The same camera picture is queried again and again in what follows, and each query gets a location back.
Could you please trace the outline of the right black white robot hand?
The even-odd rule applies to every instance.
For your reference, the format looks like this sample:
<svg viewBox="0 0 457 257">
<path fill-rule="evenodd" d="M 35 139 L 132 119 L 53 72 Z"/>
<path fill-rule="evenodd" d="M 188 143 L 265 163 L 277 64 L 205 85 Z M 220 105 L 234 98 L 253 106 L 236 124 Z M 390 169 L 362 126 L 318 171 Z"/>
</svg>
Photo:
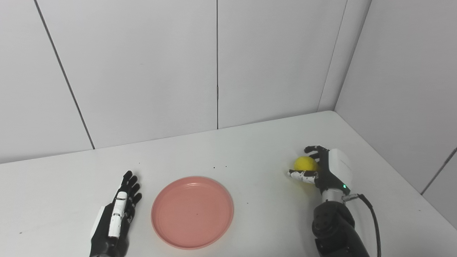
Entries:
<svg viewBox="0 0 457 257">
<path fill-rule="evenodd" d="M 317 170 L 289 170 L 288 176 L 315 185 L 321 193 L 338 189 L 347 196 L 352 187 L 352 167 L 347 155 L 337 148 L 328 149 L 321 145 L 310 145 L 304 153 L 317 161 Z"/>
</svg>

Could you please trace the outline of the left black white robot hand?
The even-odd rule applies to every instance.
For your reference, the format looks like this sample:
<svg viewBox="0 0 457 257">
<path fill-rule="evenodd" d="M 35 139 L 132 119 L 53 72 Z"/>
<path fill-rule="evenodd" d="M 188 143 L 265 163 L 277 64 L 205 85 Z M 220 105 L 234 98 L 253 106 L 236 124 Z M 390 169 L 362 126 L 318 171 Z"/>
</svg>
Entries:
<svg viewBox="0 0 457 257">
<path fill-rule="evenodd" d="M 101 208 L 90 239 L 90 257 L 124 257 L 129 247 L 128 232 L 142 199 L 138 177 L 127 171 L 113 200 Z"/>
</svg>

